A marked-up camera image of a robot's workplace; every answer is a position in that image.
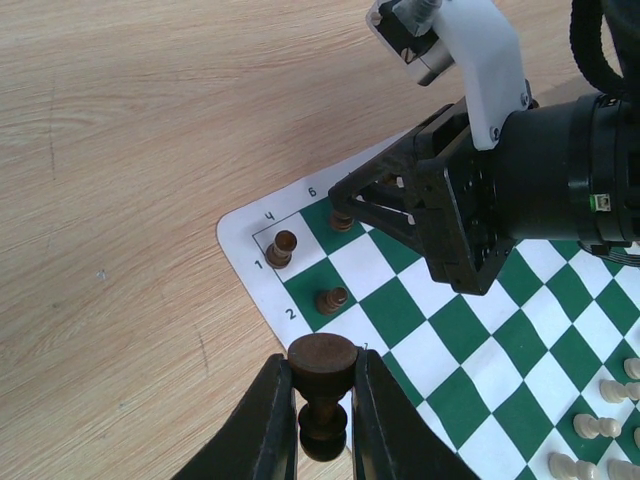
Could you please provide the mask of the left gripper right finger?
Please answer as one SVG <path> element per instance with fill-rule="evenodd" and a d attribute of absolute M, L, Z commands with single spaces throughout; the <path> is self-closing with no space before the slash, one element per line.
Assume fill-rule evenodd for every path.
<path fill-rule="evenodd" d="M 358 352 L 352 389 L 355 479 L 476 479 L 425 423 L 374 350 Z"/>

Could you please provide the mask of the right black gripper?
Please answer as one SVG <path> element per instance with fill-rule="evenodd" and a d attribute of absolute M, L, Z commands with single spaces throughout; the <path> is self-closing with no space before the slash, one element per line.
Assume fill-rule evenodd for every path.
<path fill-rule="evenodd" d="M 329 198 L 424 257 L 434 281 L 484 295 L 515 244 L 498 226 L 491 190 L 461 99 L 339 180 Z"/>

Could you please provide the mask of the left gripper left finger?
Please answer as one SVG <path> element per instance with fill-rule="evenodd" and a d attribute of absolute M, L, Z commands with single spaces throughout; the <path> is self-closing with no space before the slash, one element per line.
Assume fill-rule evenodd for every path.
<path fill-rule="evenodd" d="M 295 479 L 298 428 L 292 371 L 271 355 L 219 431 L 176 479 Z"/>

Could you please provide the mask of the dark brown knight piece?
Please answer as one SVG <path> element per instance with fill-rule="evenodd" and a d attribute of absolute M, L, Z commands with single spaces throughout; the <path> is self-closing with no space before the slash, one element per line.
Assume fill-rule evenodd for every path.
<path fill-rule="evenodd" d="M 354 219 L 349 215 L 333 210 L 329 217 L 329 224 L 334 231 L 344 233 L 353 227 Z"/>

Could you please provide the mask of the dark brown chess piece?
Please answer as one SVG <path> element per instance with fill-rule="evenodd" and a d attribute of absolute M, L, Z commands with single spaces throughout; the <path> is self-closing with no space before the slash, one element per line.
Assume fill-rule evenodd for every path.
<path fill-rule="evenodd" d="M 293 387 L 306 401 L 298 414 L 300 443 L 314 461 L 332 461 L 345 448 L 347 413 L 340 400 L 354 385 L 357 357 L 350 340 L 332 333 L 304 335 L 288 348 Z"/>
<path fill-rule="evenodd" d="M 266 262 L 274 269 L 285 268 L 289 265 L 296 247 L 296 235 L 289 230 L 281 230 L 266 249 Z"/>
<path fill-rule="evenodd" d="M 321 291 L 315 300 L 317 311 L 325 316 L 334 315 L 348 301 L 349 293 L 345 287 L 338 286 L 330 290 Z"/>

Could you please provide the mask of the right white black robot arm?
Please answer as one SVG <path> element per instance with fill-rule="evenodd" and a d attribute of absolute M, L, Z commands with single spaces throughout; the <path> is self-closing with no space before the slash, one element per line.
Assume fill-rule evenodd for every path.
<path fill-rule="evenodd" d="M 465 95 L 337 182 L 331 224 L 361 221 L 483 295 L 520 240 L 569 240 L 635 266 L 639 238 L 639 5 L 575 1 L 569 40 L 592 86 L 542 107 L 518 36 L 490 1 L 378 1 L 377 38 L 426 86 L 452 66 Z"/>

